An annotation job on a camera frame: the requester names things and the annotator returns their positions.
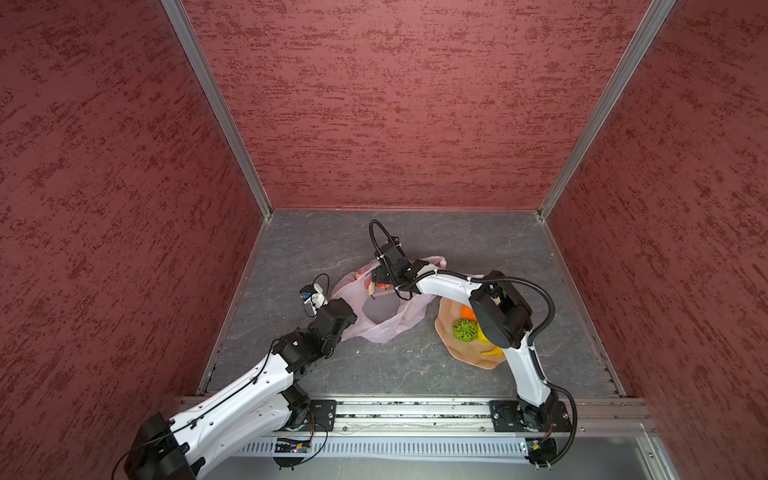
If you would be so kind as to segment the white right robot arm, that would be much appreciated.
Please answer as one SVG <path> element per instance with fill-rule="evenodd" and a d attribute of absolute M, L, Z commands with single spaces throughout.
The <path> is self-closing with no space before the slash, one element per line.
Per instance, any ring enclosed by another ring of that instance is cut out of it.
<path fill-rule="evenodd" d="M 472 309 L 479 329 L 501 349 L 516 384 L 519 422 L 528 430 L 541 431 L 552 423 L 558 394 L 547 380 L 535 347 L 535 338 L 555 317 L 551 295 L 525 279 L 499 271 L 468 275 L 441 269 L 426 261 L 411 261 L 400 244 L 389 240 L 375 245 L 379 266 L 374 280 L 389 284 L 397 293 L 429 294 L 453 300 Z M 538 293 L 547 306 L 544 320 L 533 325 L 533 309 L 517 290 L 521 285 Z"/>

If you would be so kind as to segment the pink plastic bag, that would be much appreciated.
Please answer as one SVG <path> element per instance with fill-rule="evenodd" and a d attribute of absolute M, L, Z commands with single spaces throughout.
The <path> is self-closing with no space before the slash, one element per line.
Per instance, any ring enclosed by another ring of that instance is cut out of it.
<path fill-rule="evenodd" d="M 343 341 L 363 338 L 372 343 L 388 343 L 421 322 L 427 307 L 437 298 L 418 294 L 411 300 L 405 295 L 403 300 L 392 289 L 381 289 L 372 280 L 378 266 L 377 260 L 369 262 L 345 275 L 332 290 L 332 298 L 345 300 L 357 316 L 355 324 L 343 333 Z"/>

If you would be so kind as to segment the orange fake tangerine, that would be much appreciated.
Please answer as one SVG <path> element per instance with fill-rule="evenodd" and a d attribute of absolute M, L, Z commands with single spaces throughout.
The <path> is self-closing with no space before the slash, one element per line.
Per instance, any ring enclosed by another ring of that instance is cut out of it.
<path fill-rule="evenodd" d="M 475 323 L 478 322 L 477 317 L 471 307 L 468 307 L 466 305 L 463 305 L 460 310 L 460 315 L 462 319 L 470 320 Z"/>

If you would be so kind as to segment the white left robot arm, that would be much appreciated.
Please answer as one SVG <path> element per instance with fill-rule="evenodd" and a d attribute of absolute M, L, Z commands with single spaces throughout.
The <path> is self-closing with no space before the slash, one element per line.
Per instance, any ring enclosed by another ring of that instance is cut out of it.
<path fill-rule="evenodd" d="M 124 455 L 129 479 L 202 479 L 248 441 L 303 425 L 309 397 L 298 381 L 332 356 L 357 320 L 342 299 L 320 307 L 310 324 L 274 340 L 251 370 L 196 406 L 166 419 L 156 413 Z"/>

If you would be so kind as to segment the yellow fake lemon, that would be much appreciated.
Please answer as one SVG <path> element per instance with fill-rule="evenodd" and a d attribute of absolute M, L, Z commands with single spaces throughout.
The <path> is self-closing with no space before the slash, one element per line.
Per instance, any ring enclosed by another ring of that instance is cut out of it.
<path fill-rule="evenodd" d="M 478 328 L 477 340 L 483 344 L 490 344 L 490 340 L 485 336 L 481 328 Z"/>

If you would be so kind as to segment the yellow fake banana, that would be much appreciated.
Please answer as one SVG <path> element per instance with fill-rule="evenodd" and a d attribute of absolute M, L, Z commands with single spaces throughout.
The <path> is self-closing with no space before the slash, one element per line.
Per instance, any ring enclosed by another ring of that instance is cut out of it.
<path fill-rule="evenodd" d="M 479 353 L 480 357 L 482 359 L 488 359 L 492 362 L 498 362 L 499 358 L 504 357 L 504 352 L 499 347 L 494 347 L 493 349 L 482 351 Z"/>

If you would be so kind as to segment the green fake fruit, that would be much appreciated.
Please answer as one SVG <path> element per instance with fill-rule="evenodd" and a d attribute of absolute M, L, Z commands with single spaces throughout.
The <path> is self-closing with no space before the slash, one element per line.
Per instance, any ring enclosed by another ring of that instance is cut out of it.
<path fill-rule="evenodd" d="M 479 335 L 478 323 L 471 319 L 458 319 L 452 324 L 452 333 L 461 342 L 475 341 Z"/>

